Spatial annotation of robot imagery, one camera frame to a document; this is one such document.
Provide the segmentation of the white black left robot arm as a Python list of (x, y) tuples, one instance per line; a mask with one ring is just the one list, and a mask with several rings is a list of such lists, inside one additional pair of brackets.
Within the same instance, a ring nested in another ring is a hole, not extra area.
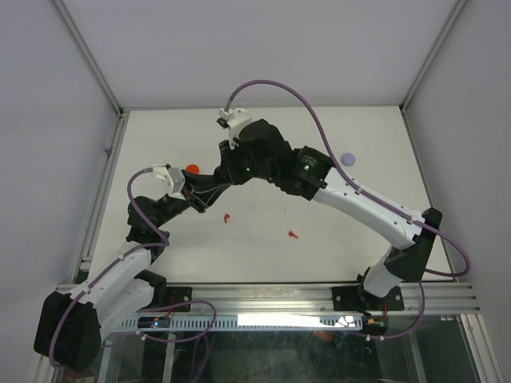
[(167, 301), (165, 277), (149, 267), (169, 246), (161, 227), (183, 211), (203, 212), (231, 185), (221, 173), (199, 175), (170, 166), (143, 168), (129, 178), (129, 233), (102, 270), (43, 302), (34, 351), (56, 369), (87, 369), (105, 339), (130, 314)]

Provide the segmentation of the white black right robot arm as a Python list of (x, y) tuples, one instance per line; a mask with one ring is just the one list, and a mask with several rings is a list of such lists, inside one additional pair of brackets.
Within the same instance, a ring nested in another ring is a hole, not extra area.
[(288, 195), (341, 211), (388, 241), (389, 250), (358, 277), (361, 306), (374, 309), (401, 282), (422, 280), (435, 240), (434, 232), (422, 225), (430, 223), (437, 229), (440, 211), (400, 210), (397, 203), (354, 186), (329, 156), (310, 147), (292, 148), (265, 120), (219, 118), (217, 123), (228, 130), (228, 138), (219, 145), (221, 163), (216, 173), (230, 184), (265, 180)]

